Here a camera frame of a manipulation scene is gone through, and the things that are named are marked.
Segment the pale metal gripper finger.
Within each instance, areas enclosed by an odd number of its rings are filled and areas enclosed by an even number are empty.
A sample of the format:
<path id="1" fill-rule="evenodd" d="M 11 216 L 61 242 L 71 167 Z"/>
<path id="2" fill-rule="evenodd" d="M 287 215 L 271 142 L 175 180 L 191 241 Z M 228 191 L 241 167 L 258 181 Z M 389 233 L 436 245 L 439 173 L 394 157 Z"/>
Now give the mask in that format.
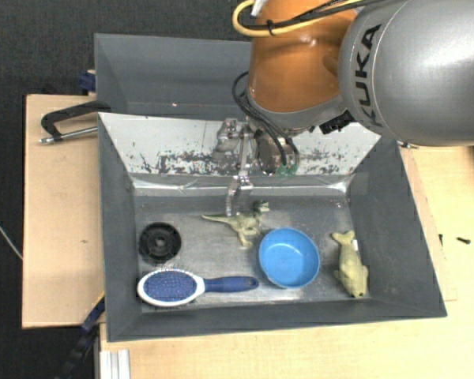
<path id="1" fill-rule="evenodd" d="M 232 177 L 225 197 L 225 215 L 233 216 L 240 212 L 248 202 L 254 186 L 247 174 Z"/>

